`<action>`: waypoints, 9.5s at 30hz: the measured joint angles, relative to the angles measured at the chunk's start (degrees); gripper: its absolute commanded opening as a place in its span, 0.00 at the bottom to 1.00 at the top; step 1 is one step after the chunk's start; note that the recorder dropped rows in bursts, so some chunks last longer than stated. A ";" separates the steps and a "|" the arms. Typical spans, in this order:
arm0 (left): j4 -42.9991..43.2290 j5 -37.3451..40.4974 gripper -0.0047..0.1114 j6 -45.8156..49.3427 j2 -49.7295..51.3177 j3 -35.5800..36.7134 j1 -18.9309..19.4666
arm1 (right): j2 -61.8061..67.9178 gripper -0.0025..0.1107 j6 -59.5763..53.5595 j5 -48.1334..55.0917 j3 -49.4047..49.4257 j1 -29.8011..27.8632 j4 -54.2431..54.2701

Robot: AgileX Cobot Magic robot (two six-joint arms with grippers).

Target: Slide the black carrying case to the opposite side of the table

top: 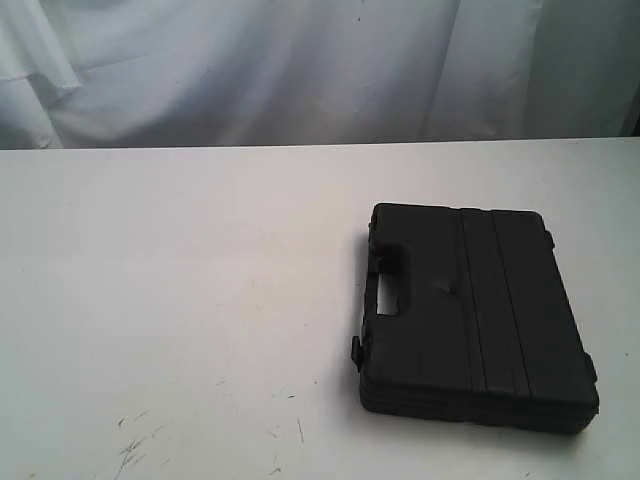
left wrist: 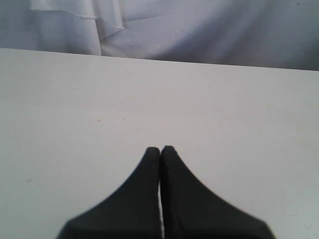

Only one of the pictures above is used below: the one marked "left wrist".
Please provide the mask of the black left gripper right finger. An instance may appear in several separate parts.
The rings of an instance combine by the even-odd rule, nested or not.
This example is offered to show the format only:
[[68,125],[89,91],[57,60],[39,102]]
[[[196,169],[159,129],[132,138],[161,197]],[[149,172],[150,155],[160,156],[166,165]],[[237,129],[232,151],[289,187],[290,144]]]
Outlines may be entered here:
[[262,220],[202,184],[173,146],[160,155],[160,196],[166,239],[273,239]]

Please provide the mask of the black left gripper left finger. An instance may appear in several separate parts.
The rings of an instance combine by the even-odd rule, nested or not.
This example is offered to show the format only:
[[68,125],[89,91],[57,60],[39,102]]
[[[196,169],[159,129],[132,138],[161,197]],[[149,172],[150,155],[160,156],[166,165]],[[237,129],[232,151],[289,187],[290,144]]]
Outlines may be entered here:
[[107,199],[70,219],[59,239],[160,239],[160,150],[148,147],[128,179]]

